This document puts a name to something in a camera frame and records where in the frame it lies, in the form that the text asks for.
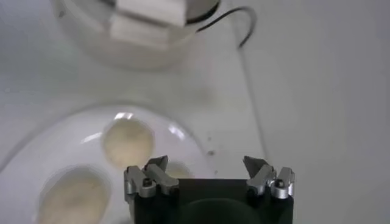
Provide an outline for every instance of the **round dish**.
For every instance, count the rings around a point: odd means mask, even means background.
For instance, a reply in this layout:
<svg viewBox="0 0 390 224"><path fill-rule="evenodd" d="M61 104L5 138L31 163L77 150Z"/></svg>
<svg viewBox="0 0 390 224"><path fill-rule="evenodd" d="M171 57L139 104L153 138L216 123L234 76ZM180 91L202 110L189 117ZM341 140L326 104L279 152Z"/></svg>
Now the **round dish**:
<svg viewBox="0 0 390 224"><path fill-rule="evenodd" d="M100 223L130 219L123 196L123 170L114 166L102 148L102 137L118 119L137 119L153 132L152 157L168 155L185 164L194 178L213 178L195 140L176 122L132 105L94 107L66 117L36 135L0 173L0 217L3 223L37 223L44 193L64 170L88 167L104 180L109 202Z"/></svg>

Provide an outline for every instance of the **screw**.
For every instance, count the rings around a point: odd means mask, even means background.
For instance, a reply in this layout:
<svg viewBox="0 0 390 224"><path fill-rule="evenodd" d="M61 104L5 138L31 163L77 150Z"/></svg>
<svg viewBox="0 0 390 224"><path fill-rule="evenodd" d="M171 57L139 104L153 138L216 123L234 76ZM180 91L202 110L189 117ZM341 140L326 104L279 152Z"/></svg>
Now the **screw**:
<svg viewBox="0 0 390 224"><path fill-rule="evenodd" d="M150 187L152 186L153 181L150 178L145 178L142 182L143 187Z"/></svg>
<svg viewBox="0 0 390 224"><path fill-rule="evenodd" d="M281 179L275 180L275 187L279 187L279 188L285 187L283 180L281 180Z"/></svg>

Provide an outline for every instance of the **white block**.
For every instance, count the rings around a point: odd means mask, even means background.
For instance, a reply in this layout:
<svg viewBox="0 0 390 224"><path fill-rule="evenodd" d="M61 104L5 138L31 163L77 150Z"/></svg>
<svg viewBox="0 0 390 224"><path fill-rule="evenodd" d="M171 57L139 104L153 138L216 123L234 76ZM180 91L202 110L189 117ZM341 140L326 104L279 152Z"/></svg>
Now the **white block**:
<svg viewBox="0 0 390 224"><path fill-rule="evenodd" d="M110 36L132 44L165 50L169 44L169 30L161 26L115 13L111 17Z"/></svg>
<svg viewBox="0 0 390 224"><path fill-rule="evenodd" d="M186 0L117 0L116 8L175 26L186 23Z"/></svg>

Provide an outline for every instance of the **metal bracket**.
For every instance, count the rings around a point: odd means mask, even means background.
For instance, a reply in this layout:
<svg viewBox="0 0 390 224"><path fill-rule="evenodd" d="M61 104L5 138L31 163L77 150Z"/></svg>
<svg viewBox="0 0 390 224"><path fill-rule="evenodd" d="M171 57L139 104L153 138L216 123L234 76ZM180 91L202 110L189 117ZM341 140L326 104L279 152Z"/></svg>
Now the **metal bracket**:
<svg viewBox="0 0 390 224"><path fill-rule="evenodd" d="M267 161L250 156L244 156L243 162L251 178L255 177L264 165L268 165Z"/></svg>
<svg viewBox="0 0 390 224"><path fill-rule="evenodd" d="M175 189L179 188L179 180L168 176L156 164L149 164L144 169L146 175L160 185L163 194L170 195Z"/></svg>
<svg viewBox="0 0 390 224"><path fill-rule="evenodd" d="M248 185L249 189L254 190L258 196L261 196L264 194L266 187L269 187L274 179L274 168L268 164L265 164L252 179L246 181L246 184Z"/></svg>
<svg viewBox="0 0 390 224"><path fill-rule="evenodd" d="M291 168L283 167L277 179L271 185L271 194L275 198L286 199L294 195L295 173Z"/></svg>
<svg viewBox="0 0 390 224"><path fill-rule="evenodd" d="M157 158L150 159L144 166L144 170L148 165L156 164L162 171L165 172L166 166L168 165L168 156L160 156Z"/></svg>
<svg viewBox="0 0 390 224"><path fill-rule="evenodd" d="M150 198L156 194L156 184L138 168L129 166L124 171L125 199L133 198L136 194L143 198Z"/></svg>

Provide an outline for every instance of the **dough ball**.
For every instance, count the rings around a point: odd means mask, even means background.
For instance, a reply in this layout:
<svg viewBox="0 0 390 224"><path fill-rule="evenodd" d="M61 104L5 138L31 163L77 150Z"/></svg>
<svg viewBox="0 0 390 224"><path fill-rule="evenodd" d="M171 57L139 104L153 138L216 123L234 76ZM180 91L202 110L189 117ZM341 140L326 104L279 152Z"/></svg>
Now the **dough ball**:
<svg viewBox="0 0 390 224"><path fill-rule="evenodd" d="M165 172L174 178L186 179L192 177L190 170L182 163L168 163Z"/></svg>
<svg viewBox="0 0 390 224"><path fill-rule="evenodd" d="M143 167L152 155L152 132L140 121L120 119L106 133L103 148L107 159L121 170Z"/></svg>
<svg viewBox="0 0 390 224"><path fill-rule="evenodd" d="M93 175L58 181L44 196L39 224L98 224L109 195L103 182Z"/></svg>

